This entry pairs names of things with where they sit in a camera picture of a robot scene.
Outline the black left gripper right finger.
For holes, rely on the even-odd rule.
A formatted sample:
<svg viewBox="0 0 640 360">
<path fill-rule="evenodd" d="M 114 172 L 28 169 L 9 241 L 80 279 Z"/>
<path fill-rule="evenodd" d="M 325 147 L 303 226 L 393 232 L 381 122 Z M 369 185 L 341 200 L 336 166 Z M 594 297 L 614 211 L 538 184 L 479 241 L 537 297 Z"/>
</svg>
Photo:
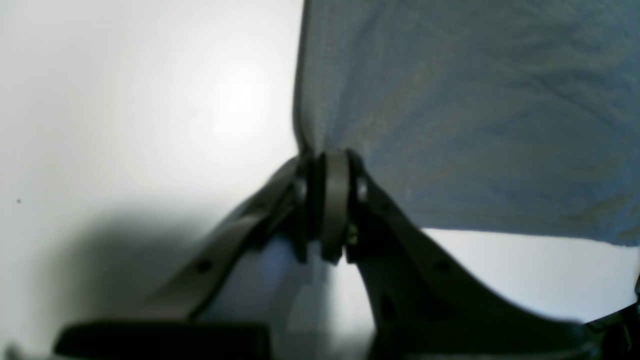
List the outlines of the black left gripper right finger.
<svg viewBox="0 0 640 360">
<path fill-rule="evenodd" d="M 416 227 L 356 153 L 326 152 L 323 260 L 359 271 L 374 317 L 375 360 L 591 360 L 598 341 L 504 299 Z"/>
</svg>

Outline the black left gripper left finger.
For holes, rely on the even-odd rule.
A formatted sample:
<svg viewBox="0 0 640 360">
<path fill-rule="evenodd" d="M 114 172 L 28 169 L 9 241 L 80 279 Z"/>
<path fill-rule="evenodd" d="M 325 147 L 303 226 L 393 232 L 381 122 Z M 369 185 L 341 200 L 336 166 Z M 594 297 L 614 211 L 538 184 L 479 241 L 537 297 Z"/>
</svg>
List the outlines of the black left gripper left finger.
<svg viewBox="0 0 640 360">
<path fill-rule="evenodd" d="M 272 333 L 301 287 L 314 158 L 287 161 L 194 257 L 140 300 L 64 326 L 57 356 L 78 360 L 269 360 Z"/>
</svg>

